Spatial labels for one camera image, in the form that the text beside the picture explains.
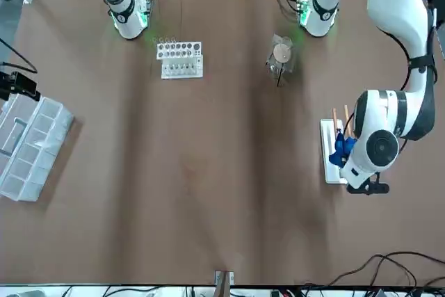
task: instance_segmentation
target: brown table surface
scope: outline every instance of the brown table surface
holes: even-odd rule
[[[407,71],[366,0],[341,0],[326,38],[299,35],[281,88],[264,63],[273,34],[296,28],[276,0],[156,0],[153,13],[126,41],[102,0],[24,7],[15,45],[76,121],[39,200],[0,199],[0,282],[212,284],[227,269],[236,284],[325,284],[375,253],[445,259],[439,58],[433,132],[383,173],[388,195],[350,195],[324,181],[320,119]],[[156,36],[202,41],[204,78],[161,80]],[[420,283],[445,274],[396,259]],[[368,284],[374,268],[339,284]],[[385,263],[377,283],[407,279]]]

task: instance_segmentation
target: wooden stick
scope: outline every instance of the wooden stick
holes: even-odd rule
[[[349,120],[349,111],[348,111],[348,105],[347,104],[345,104],[345,116],[346,116],[346,122]],[[352,137],[353,136],[353,132],[351,131],[351,128],[350,128],[350,122],[349,122],[349,124],[348,124],[348,128],[347,129],[345,129],[345,132],[348,132],[348,137]]]
[[[337,135],[337,110],[335,108],[332,109],[332,119],[334,120],[334,130],[335,136]]]

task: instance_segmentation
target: green led light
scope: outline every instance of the green led light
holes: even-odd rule
[[[300,15],[300,24],[302,26],[306,26],[307,20],[309,19],[309,14],[311,14],[311,9],[309,6],[301,13]]]
[[[147,14],[138,12],[138,17],[139,17],[140,24],[141,24],[143,27],[148,26],[148,15],[147,15]]]

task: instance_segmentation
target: blue object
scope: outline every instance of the blue object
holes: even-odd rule
[[[345,139],[344,135],[339,131],[337,138],[335,138],[335,152],[329,156],[330,163],[343,168],[350,152],[353,150],[355,142],[357,142],[357,139],[352,137]]]

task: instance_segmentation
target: plastic storage box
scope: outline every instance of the plastic storage box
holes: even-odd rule
[[[38,199],[73,115],[59,102],[11,95],[0,115],[0,195]]]

